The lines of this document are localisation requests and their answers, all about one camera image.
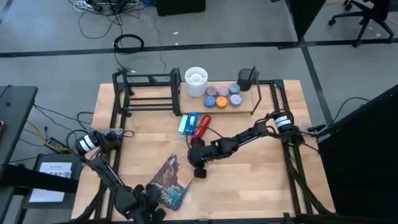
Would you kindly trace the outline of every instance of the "office chair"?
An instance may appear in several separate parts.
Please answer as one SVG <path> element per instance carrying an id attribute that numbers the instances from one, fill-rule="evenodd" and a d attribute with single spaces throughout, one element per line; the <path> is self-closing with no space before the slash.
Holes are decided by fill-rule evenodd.
<path id="1" fill-rule="evenodd" d="M 372 8 L 369 8 L 354 0 L 345 0 L 344 5 L 347 11 L 352 8 L 352 4 L 360 8 L 361 11 L 334 15 L 331 20 L 329 20 L 329 25 L 333 26 L 336 23 L 336 18 L 339 17 L 363 17 L 362 21 L 359 23 L 360 25 L 362 25 L 362 29 L 358 35 L 358 38 L 352 44 L 353 47 L 361 45 L 361 38 L 371 19 L 377 22 L 390 34 L 390 37 L 387 39 L 388 44 L 392 42 L 392 38 L 395 35 L 390 27 L 386 24 L 385 20 L 387 19 L 388 12 L 398 11 L 398 0 L 364 0 L 364 2 L 368 1 L 371 1 L 373 3 Z"/>

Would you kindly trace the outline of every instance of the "black box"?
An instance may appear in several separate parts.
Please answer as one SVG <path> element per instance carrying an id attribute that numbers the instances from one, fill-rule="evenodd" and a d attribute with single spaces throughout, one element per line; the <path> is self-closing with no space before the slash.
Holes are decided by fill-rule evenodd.
<path id="1" fill-rule="evenodd" d="M 156 7 L 160 16 L 203 12 L 206 0 L 156 0 Z"/>

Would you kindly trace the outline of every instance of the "black desk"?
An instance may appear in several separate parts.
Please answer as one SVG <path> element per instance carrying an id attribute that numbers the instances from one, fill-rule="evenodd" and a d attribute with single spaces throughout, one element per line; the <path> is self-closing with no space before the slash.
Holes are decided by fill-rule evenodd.
<path id="1" fill-rule="evenodd" d="M 27 117 L 32 109 L 37 87 L 0 86 L 0 121 L 6 125 L 0 134 L 0 223 L 3 223 L 14 194 L 25 195 L 27 188 L 76 192 L 78 181 L 48 175 L 22 166 L 8 164 Z"/>

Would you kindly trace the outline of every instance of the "blue lid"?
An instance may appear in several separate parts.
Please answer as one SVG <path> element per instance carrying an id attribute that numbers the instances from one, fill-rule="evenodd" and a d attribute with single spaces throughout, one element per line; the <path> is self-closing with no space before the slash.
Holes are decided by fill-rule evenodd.
<path id="1" fill-rule="evenodd" d="M 205 106 L 208 108 L 212 108 L 216 105 L 216 98 L 214 96 L 206 96 L 205 97 Z"/>
<path id="2" fill-rule="evenodd" d="M 229 92 L 231 93 L 231 95 L 238 94 L 240 91 L 241 87 L 238 84 L 232 83 L 229 85 Z"/>

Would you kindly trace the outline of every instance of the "grey floor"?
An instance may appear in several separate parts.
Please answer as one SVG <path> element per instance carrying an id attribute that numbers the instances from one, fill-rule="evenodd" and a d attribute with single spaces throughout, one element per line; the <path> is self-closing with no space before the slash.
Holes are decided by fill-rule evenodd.
<path id="1" fill-rule="evenodd" d="M 0 1 L 0 9 L 5 3 L 6 0 Z M 343 11 L 341 3 L 324 5 L 305 39 L 355 39 L 360 30 L 359 18 L 338 19 L 334 27 L 327 25 L 332 15 Z M 120 34 L 119 27 L 112 26 L 102 39 L 86 39 L 78 28 L 80 15 L 67 0 L 13 0 L 9 11 L 2 15 L 0 53 L 111 48 L 114 38 Z M 389 17 L 398 19 L 395 14 Z M 124 33 L 139 35 L 146 46 L 297 40 L 284 1 L 272 4 L 268 0 L 208 0 L 203 13 L 158 17 L 154 8 L 147 8 L 141 11 L 140 19 L 123 17 L 123 22 Z M 154 25 L 160 30 L 160 43 Z M 81 26 L 86 35 L 94 37 L 103 34 L 109 22 L 105 17 L 87 13 L 81 19 Z M 370 23 L 369 27 L 364 38 L 387 37 L 377 24 Z M 390 24 L 390 27 L 398 33 L 398 26 Z M 362 45 L 357 49 L 349 45 L 310 47 L 309 52 L 333 117 L 345 99 L 352 96 L 371 99 L 398 83 L 398 44 Z M 164 67 L 159 56 L 159 52 L 145 52 L 118 58 L 137 73 L 162 73 Z M 212 80 L 235 79 L 240 69 L 253 65 L 261 72 L 261 78 L 300 80 L 312 122 L 325 123 L 300 49 L 181 50 L 163 52 L 162 57 L 167 64 L 166 71 L 174 67 L 185 71 L 199 66 L 208 71 Z M 75 116 L 79 111 L 94 110 L 100 83 L 110 82 L 110 75 L 118 65 L 113 54 L 94 54 L 0 58 L 0 68 L 0 85 L 35 85 L 39 88 L 38 105 Z M 349 102 L 339 118 L 361 104 L 362 101 Z M 51 116 L 69 128 L 79 128 L 74 122 L 55 114 Z M 48 126 L 49 135 L 57 139 L 64 139 L 68 132 L 53 125 L 35 109 L 29 119 L 41 128 Z M 21 137 L 39 144 L 29 133 L 23 132 Z M 49 153 L 49 150 L 19 142 L 12 160 L 38 153 Z M 32 167 L 33 163 L 24 162 L 27 167 Z M 20 202 L 20 197 L 14 197 L 6 223 L 13 223 Z M 70 213 L 70 209 L 29 210 L 24 223 L 67 221 Z"/>

